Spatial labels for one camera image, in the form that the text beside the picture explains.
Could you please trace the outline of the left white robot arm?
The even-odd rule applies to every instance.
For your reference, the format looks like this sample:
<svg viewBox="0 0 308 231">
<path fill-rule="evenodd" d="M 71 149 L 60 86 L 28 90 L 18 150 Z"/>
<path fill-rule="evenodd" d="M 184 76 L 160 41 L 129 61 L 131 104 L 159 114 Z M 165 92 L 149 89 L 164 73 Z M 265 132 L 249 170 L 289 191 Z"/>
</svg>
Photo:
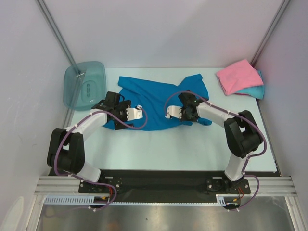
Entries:
<svg viewBox="0 0 308 231">
<path fill-rule="evenodd" d="M 106 188 L 103 172 L 87 163 L 85 141 L 98 128 L 112 121 L 115 130 L 124 129 L 131 101 L 119 93 L 107 92 L 105 99 L 94 105 L 89 114 L 75 125 L 56 128 L 51 134 L 47 164 L 57 176 L 74 176 L 90 182 L 95 192 Z"/>
</svg>

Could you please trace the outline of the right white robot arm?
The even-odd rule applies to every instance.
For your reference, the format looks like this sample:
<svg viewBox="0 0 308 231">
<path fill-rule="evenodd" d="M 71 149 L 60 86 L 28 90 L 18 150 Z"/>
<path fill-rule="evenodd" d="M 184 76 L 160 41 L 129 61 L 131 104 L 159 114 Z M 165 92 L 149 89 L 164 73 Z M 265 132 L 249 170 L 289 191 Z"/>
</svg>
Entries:
<svg viewBox="0 0 308 231">
<path fill-rule="evenodd" d="M 259 145 L 264 144 L 264 151 L 267 149 L 265 137 L 251 112 L 244 110 L 234 113 L 204 98 L 197 98 L 197 95 L 190 91 L 182 92 L 179 100 L 182 103 L 179 116 L 181 121 L 196 122 L 201 118 L 208 119 L 225 130 L 231 155 L 221 180 L 221 190 L 227 193 L 235 192 L 244 179 L 249 159 L 258 156 L 254 152 Z"/>
</svg>

